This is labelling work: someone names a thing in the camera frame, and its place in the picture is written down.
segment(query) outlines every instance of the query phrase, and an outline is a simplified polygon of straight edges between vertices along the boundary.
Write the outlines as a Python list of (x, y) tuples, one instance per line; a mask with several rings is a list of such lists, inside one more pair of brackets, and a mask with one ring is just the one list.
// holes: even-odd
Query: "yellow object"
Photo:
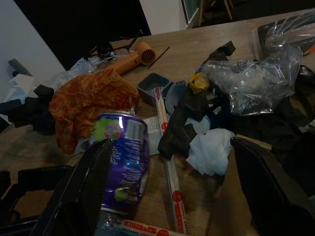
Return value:
[(193, 74), (189, 80), (189, 86), (193, 93), (206, 91), (209, 87), (209, 81), (203, 76), (202, 72)]

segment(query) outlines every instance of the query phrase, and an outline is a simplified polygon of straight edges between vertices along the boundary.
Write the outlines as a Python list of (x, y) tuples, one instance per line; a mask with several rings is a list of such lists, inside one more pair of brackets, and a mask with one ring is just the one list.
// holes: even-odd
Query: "white wall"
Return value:
[(151, 34), (186, 29), (181, 0), (140, 0)]
[(17, 59), (40, 81), (64, 71), (63, 66), (13, 0), (0, 0), (0, 101), (11, 87)]

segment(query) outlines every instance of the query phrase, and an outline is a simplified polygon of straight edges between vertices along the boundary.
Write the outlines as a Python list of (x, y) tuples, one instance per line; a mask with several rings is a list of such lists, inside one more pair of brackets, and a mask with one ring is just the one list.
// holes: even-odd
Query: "purple can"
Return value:
[(101, 210), (128, 214), (140, 202), (148, 179), (148, 127), (135, 115), (119, 111), (99, 115), (91, 133), (92, 143), (114, 140)]

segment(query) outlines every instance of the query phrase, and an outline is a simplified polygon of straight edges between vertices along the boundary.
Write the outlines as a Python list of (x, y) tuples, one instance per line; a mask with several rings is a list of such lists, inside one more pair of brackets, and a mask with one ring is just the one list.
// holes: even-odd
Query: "wooden table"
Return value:
[[(232, 40), (236, 51), (231, 59), (254, 59), (252, 30), (260, 25), (281, 19), (294, 13), (281, 14), (258, 19), (189, 29), (185, 31), (165, 33), (142, 37), (139, 40), (149, 43), (159, 55), (168, 46), (170, 49), (150, 68), (138, 67), (124, 75), (132, 86), (136, 87), (150, 73), (159, 73), (173, 81), (188, 81), (189, 76), (217, 47)], [(114, 47), (125, 45), (126, 41), (113, 43)], [(155, 116), (156, 110), (140, 103), (137, 114), (143, 118)], [(6, 129), (0, 135), (1, 170), (11, 172), (12, 182), (17, 180), (17, 172), (21, 169), (38, 168), (55, 165), (74, 165), (80, 158), (63, 155), (53, 136), (43, 136), (32, 131), (31, 126)], [(217, 192), (222, 184), (222, 177), (202, 176), (199, 173), (185, 174), (185, 165), (177, 160), (177, 169), (181, 190), (184, 194), (185, 208), (192, 235), (207, 235), (211, 221), (211, 211)], [(17, 209), (22, 217), (40, 213), (51, 193), (41, 193), (44, 198), (27, 197), (32, 203), (27, 208), (21, 200)], [(162, 228), (172, 229), (170, 200), (164, 162), (158, 155), (150, 161), (150, 176), (147, 189), (138, 207), (135, 220)]]

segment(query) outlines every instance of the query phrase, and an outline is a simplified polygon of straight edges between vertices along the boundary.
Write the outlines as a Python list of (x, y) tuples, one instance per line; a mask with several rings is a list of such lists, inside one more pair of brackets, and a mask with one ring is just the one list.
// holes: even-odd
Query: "orange hair dryer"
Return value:
[(118, 60), (116, 63), (108, 66), (107, 68), (114, 69), (119, 75), (123, 75), (140, 64), (150, 65), (155, 58), (156, 53), (153, 48), (149, 44), (141, 42), (138, 43), (136, 52)]

